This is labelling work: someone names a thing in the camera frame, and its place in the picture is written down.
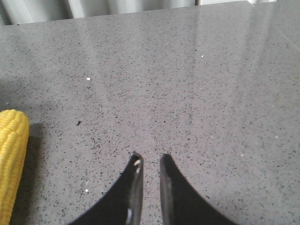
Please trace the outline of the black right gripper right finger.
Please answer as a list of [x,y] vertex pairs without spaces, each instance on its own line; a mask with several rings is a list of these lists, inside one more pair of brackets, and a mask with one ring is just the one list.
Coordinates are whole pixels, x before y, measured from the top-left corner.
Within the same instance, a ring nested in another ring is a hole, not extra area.
[[165,225],[234,225],[190,185],[169,154],[160,159],[160,201]]

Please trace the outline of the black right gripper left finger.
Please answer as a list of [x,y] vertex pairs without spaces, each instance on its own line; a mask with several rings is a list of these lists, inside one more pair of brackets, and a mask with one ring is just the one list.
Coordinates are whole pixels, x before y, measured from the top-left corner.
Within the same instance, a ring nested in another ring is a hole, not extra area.
[[72,225],[139,225],[143,207],[143,158],[134,152],[108,192]]

